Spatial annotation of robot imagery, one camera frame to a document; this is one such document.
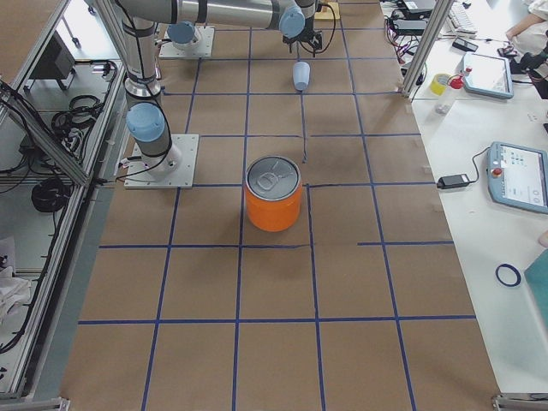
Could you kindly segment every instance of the floor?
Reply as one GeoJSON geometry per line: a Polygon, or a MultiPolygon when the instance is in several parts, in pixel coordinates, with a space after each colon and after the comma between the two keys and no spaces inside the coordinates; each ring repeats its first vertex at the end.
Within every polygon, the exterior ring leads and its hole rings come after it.
{"type": "Polygon", "coordinates": [[[315,59],[279,33],[216,25],[212,60],[161,62],[172,132],[200,134],[194,187],[114,188],[61,388],[71,409],[491,409],[379,4],[340,8],[315,59]],[[304,183],[297,222],[274,234],[249,222],[241,185],[269,154],[304,183]]]}

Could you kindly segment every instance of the gray robot arm segment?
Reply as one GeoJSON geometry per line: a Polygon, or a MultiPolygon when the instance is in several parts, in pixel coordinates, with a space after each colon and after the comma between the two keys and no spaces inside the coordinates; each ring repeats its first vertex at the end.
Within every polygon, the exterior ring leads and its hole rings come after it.
{"type": "Polygon", "coordinates": [[[149,21],[230,24],[243,27],[280,28],[290,18],[304,28],[304,16],[295,0],[117,0],[130,15],[149,21]]]}

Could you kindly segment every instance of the touchscreen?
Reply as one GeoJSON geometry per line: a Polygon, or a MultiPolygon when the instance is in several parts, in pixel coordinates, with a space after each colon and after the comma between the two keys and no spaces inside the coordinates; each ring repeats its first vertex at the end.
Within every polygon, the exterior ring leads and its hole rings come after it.
{"type": "Polygon", "coordinates": [[[472,68],[467,83],[474,88],[508,92],[506,65],[503,59],[471,54],[466,64],[472,68]]]}
{"type": "Polygon", "coordinates": [[[542,156],[520,148],[500,146],[504,168],[503,197],[534,206],[546,206],[542,156]]]}

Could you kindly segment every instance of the white cup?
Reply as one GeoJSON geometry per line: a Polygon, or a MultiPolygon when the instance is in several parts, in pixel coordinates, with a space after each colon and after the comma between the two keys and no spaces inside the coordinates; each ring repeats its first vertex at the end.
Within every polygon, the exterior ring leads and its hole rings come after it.
{"type": "Polygon", "coordinates": [[[293,84],[295,89],[302,92],[307,89],[310,81],[310,66],[306,62],[297,62],[293,65],[293,84]]]}

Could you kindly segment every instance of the white table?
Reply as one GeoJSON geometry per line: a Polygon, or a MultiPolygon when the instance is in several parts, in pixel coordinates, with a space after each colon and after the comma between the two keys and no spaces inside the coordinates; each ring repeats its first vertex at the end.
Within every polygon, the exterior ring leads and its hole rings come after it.
{"type": "MultiPolygon", "coordinates": [[[[548,151],[548,101],[482,98],[460,100],[447,116],[435,100],[416,99],[414,113],[435,178],[468,173],[471,158],[494,140],[548,151]]],[[[548,333],[528,286],[510,289],[495,269],[510,263],[521,273],[544,250],[537,238],[548,216],[491,201],[485,155],[477,159],[480,179],[464,189],[440,191],[451,234],[502,392],[548,392],[548,333]]]]}

